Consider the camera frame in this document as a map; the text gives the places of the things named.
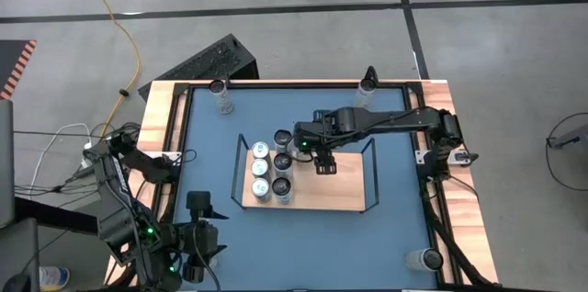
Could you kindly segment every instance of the table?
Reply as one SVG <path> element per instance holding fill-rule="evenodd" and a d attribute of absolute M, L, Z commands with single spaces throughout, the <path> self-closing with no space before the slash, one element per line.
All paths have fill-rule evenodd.
<path fill-rule="evenodd" d="M 177 221 L 187 220 L 185 193 L 188 189 L 201 187 L 203 190 L 211 191 L 215 209 L 231 218 L 226 222 L 213 222 L 220 230 L 220 242 L 226 242 L 229 245 L 227 250 L 219 254 L 217 275 L 220 276 L 221 283 L 224 275 L 232 277 L 230 280 L 224 279 L 223 288 L 430 288 L 435 286 L 435 281 L 459 282 L 462 279 L 460 275 L 456 275 L 458 270 L 452 268 L 452 262 L 449 261 L 447 250 L 442 242 L 427 229 L 422 215 L 422 207 L 418 206 L 414 158 L 411 156 L 411 152 L 414 149 L 426 148 L 422 133 L 417 133 L 414 137 L 410 137 L 408 134 L 378 135 L 376 142 L 382 143 L 382 146 L 378 147 L 379 161 L 384 160 L 380 157 L 393 158 L 383 165 L 382 169 L 389 170 L 383 174 L 389 176 L 391 172 L 396 173 L 399 176 L 397 177 L 399 182 L 394 185 L 394 188 L 391 188 L 393 184 L 380 181 L 381 203 L 373 208 L 372 212 L 363 214 L 364 217 L 359 214 L 349 217 L 349 213 L 328 211 L 291 210 L 288 211 L 290 213 L 284 213 L 284 210 L 267 212 L 268 209 L 248 209 L 243 212 L 242 209 L 231 203 L 228 195 L 224 195 L 226 190 L 223 188 L 227 187 L 224 185 L 225 182 L 212 182 L 215 181 L 215 176 L 223 181 L 227 174 L 232 174 L 234 147 L 236 147 L 236 137 L 233 137 L 233 134 L 237 130 L 245 129 L 244 133 L 250 135 L 248 137 L 263 139 L 271 143 L 271 135 L 277 129 L 276 125 L 264 121 L 264 125 L 267 124 L 267 126 L 258 131 L 251 130 L 251 123 L 240 129 L 234 127 L 235 122 L 238 122 L 237 125 L 244 123 L 243 114 L 248 112 L 247 105 L 244 103 L 248 100 L 266 103 L 272 107 L 276 105 L 277 98 L 287 96 L 291 102 L 297 103 L 296 117 L 279 116 L 274 113 L 276 110 L 273 110 L 271 120 L 281 121 L 281 124 L 286 118 L 290 118 L 290 123 L 298 120 L 310 120 L 313 109 L 348 106 L 349 103 L 346 103 L 345 100 L 352 100 L 353 88 L 357 82 L 358 80 L 235 81 L 233 85 L 241 88 L 230 90 L 236 108 L 233 113 L 224 117 L 212 114 L 216 107 L 211 102 L 212 98 L 208 91 L 205 91 L 209 81 L 153 83 L 139 137 L 138 147 L 140 150 L 181 151 L 189 149 L 190 145 L 204 146 L 203 149 L 206 149 L 206 144 L 210 145 L 214 142 L 215 145 L 226 147 L 226 152 L 229 153 L 226 156 L 231 157 L 220 160 L 223 162 L 219 163 L 221 164 L 220 169 L 210 170 L 206 168 L 212 167 L 219 161 L 218 154 L 215 157 L 206 153 L 205 150 L 195 149 L 198 151 L 198 159 L 194 164 L 187 164 L 183 167 L 182 181 L 178 190 L 179 197 L 176 204 L 170 207 L 174 209 L 173 217 Z M 386 80 L 382 83 L 390 89 L 378 90 L 377 100 L 374 101 L 375 106 L 370 109 L 404 110 L 408 106 L 427 105 L 454 111 L 446 81 Z M 193 95 L 187 95 L 188 90 L 192 91 L 191 87 L 197 89 L 192 93 Z M 219 135 L 229 135 L 229 137 L 226 138 L 227 140 L 223 140 L 223 137 Z M 451 173 L 472 185 L 469 169 L 452 167 Z M 133 192 L 136 192 L 141 182 L 142 179 L 137 174 L 131 174 L 130 187 Z M 399 185 L 402 197 L 391 198 L 391 195 L 394 195 L 392 191 L 398 192 Z M 168 200 L 166 195 L 169 192 L 169 188 L 157 191 L 153 185 L 146 185 L 138 198 L 148 206 L 158 206 L 158 213 L 162 215 Z M 496 281 L 492 256 L 475 196 L 461 186 L 449 182 L 443 183 L 438 190 L 431 189 L 430 192 L 431 195 L 440 192 L 440 195 L 434 200 L 435 209 L 441 214 L 447 226 L 451 228 L 458 245 L 483 275 Z M 160 194 L 159 201 L 153 201 L 153 195 L 156 193 Z M 398 206 L 399 201 L 403 201 L 401 207 L 405 209 L 402 215 L 399 215 L 399 208 L 394 207 Z M 394 224 L 377 224 L 383 221 L 384 215 L 395 219 L 392 222 L 395 226 Z M 245 274 L 254 275 L 255 270 L 262 269 L 271 271 L 276 264 L 289 265 L 288 262 L 277 259 L 277 256 L 273 256 L 272 253 L 265 252 L 266 256 L 270 256 L 269 259 L 253 257 L 251 250 L 246 248 L 247 242 L 259 239 L 260 232 L 257 231 L 260 230 L 264 230 L 266 236 L 273 236 L 267 238 L 269 241 L 266 244 L 275 247 L 275 244 L 272 243 L 277 238 L 277 228 L 274 229 L 266 224 L 269 219 L 272 222 L 277 222 L 280 229 L 287 229 L 292 239 L 299 236 L 297 233 L 300 233 L 300 229 L 292 228 L 291 224 L 288 226 L 282 222 L 285 216 L 288 217 L 289 222 L 295 222 L 295 227 L 314 231 L 313 241 L 303 243 L 303 246 L 307 250 L 311 248 L 315 252 L 316 256 L 309 259 L 309 262 L 316 262 L 316 265 L 301 266 L 302 257 L 297 257 L 295 253 L 287 251 L 287 256 L 290 256 L 290 260 L 293 259 L 289 270 L 302 270 L 300 275 L 283 275 L 277 272 L 272 273 L 278 275 L 277 278 L 273 276 L 270 277 L 271 279 L 262 277 L 259 280 L 261 283 L 243 286 L 246 282 Z M 323 228 L 317 232 L 319 221 L 330 222 L 330 229 Z M 371 232 L 363 235 L 348 233 L 344 237 L 341 233 L 334 233 L 334 231 L 343 229 L 344 226 L 358 227 L 360 230 Z M 369 241 L 368 247 L 361 243 L 365 239 Z M 403 254 L 412 249 L 426 247 L 429 243 L 438 244 L 440 251 L 446 255 L 446 264 L 442 273 L 434 276 L 407 271 L 403 266 Z M 360 246 L 365 248 L 363 253 L 359 252 Z M 344 250 L 345 247 L 354 252 L 339 252 L 340 254 L 336 252 Z M 355 265 L 351 264 L 353 262 L 350 258 L 352 254 L 357 259 Z M 319 271 L 322 276 L 314 274 Z M 207 279 L 197 286 L 184 284 L 183 289 L 212 289 L 209 283 L 210 281 Z"/>

